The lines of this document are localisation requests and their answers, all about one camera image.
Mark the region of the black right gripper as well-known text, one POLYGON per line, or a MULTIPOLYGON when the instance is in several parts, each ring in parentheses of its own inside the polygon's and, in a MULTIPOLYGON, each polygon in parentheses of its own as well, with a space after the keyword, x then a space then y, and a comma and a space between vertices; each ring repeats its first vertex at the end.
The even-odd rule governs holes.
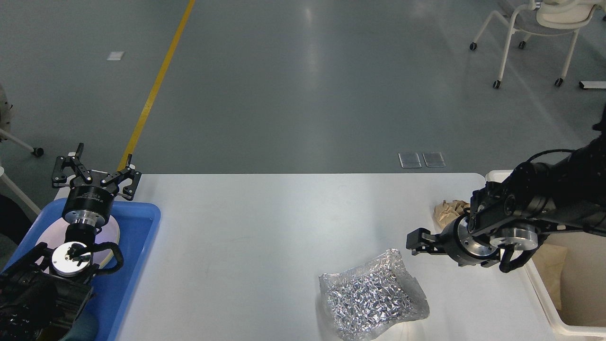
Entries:
POLYGON ((473 236, 468 230, 468 216, 448 223, 440 234, 420 227, 407 234, 406 249, 412 255, 448 255, 459 266, 480 265, 488 268, 500 262, 500 251, 487 237, 473 236))

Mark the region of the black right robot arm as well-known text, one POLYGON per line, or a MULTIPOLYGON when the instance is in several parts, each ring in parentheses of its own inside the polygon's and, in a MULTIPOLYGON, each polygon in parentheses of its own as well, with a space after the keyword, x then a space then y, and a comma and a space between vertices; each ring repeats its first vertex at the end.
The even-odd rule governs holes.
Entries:
POLYGON ((487 181, 472 193, 470 208, 437 234, 420 227, 407 235, 413 255, 447 255, 459 266, 521 268, 557 233, 605 235, 605 119, 599 136, 568 150, 556 164, 519 164, 502 182, 487 181))

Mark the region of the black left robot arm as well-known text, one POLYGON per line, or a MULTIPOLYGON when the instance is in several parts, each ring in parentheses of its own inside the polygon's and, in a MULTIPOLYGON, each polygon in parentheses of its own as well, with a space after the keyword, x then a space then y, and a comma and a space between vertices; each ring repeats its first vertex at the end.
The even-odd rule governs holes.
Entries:
POLYGON ((93 296, 92 280, 120 270, 124 256, 115 241, 97 241, 120 196, 134 198, 142 174, 129 154, 113 173, 89 170, 80 161, 84 145, 72 156, 56 158, 53 188, 69 188, 62 219, 63 243, 39 242, 1 274, 1 339, 53 341, 66 336, 93 296))

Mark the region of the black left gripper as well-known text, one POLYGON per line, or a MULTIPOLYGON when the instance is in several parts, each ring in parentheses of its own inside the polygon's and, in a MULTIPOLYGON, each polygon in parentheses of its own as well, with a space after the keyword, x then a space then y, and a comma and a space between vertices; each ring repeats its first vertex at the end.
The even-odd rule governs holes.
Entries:
POLYGON ((72 224, 77 222, 89 225, 106 225, 112 211, 115 196, 133 201, 142 172, 132 164, 132 154, 128 154, 125 166, 109 173, 101 181, 93 182, 90 171, 80 161, 84 152, 84 143, 78 144, 73 156, 56 157, 52 171, 52 188, 69 187, 70 191, 63 207, 63 219, 72 224), (69 168, 76 184, 67 183, 63 172, 69 168))

